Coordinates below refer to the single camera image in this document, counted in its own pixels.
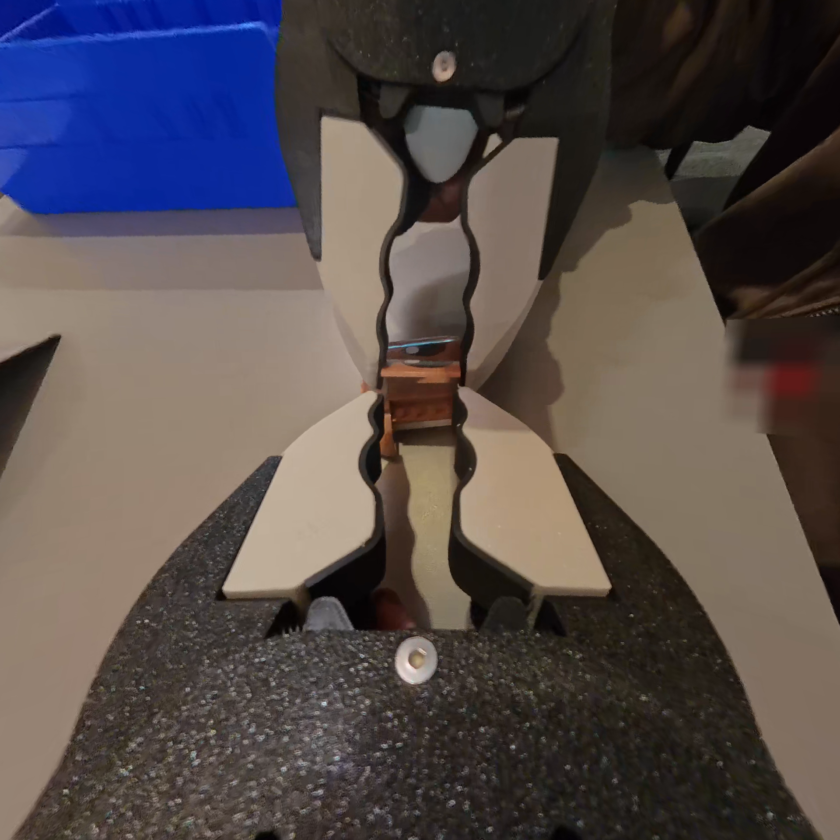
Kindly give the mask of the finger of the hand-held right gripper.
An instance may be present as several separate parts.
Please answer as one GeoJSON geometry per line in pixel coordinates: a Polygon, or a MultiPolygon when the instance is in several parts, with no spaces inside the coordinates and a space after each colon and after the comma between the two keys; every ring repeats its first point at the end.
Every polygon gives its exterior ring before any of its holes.
{"type": "Polygon", "coordinates": [[[557,151],[555,138],[499,144],[468,184],[459,222],[469,269],[457,302],[465,312],[461,346],[471,389],[498,367],[539,292],[557,151]]]}
{"type": "Polygon", "coordinates": [[[321,119],[322,256],[319,275],[362,381],[377,387],[385,305],[382,248],[403,204],[396,157],[362,122],[321,119]]]}

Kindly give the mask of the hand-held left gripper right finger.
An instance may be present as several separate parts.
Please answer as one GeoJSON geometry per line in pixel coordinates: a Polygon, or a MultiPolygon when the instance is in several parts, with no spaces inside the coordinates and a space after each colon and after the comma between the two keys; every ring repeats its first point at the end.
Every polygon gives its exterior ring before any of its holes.
{"type": "Polygon", "coordinates": [[[472,600],[604,597],[612,584],[554,452],[471,389],[454,401],[449,570],[472,600]]]}

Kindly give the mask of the large blue plastic bin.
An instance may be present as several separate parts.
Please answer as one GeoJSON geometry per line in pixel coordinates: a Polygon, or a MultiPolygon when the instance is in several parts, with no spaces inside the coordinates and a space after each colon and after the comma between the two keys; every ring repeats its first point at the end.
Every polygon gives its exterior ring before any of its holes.
{"type": "Polygon", "coordinates": [[[2,1],[2,193],[32,214],[294,207],[280,14],[280,1],[2,1]]]}

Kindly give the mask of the person's left hand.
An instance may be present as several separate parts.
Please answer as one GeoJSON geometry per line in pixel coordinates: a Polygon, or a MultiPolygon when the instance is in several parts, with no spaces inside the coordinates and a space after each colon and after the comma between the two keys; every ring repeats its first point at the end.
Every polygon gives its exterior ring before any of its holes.
{"type": "Polygon", "coordinates": [[[375,630],[392,633],[417,629],[417,622],[393,589],[382,587],[376,590],[371,596],[371,603],[375,630]]]}

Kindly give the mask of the lego instruction booklet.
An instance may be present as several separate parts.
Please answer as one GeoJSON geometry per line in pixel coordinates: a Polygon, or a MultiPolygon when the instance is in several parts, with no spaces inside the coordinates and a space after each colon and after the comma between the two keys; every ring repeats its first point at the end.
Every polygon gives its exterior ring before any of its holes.
{"type": "Polygon", "coordinates": [[[60,343],[52,333],[38,339],[1,340],[1,472],[18,441],[28,414],[60,343]]]}

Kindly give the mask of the brown lego assembly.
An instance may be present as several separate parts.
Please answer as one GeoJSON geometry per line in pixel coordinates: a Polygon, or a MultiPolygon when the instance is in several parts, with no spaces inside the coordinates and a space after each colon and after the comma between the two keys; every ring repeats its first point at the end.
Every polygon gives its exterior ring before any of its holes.
{"type": "Polygon", "coordinates": [[[447,427],[453,422],[461,379],[460,340],[454,336],[390,343],[381,368],[384,433],[381,455],[396,457],[400,431],[447,427]]]}

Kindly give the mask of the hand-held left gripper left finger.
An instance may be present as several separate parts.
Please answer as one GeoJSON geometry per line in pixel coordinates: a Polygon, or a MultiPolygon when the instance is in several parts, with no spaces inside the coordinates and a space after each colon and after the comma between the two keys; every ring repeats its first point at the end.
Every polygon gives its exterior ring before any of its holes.
{"type": "Polygon", "coordinates": [[[286,449],[224,582],[225,598],[357,602],[382,582],[383,427],[383,397],[364,392],[286,449]]]}

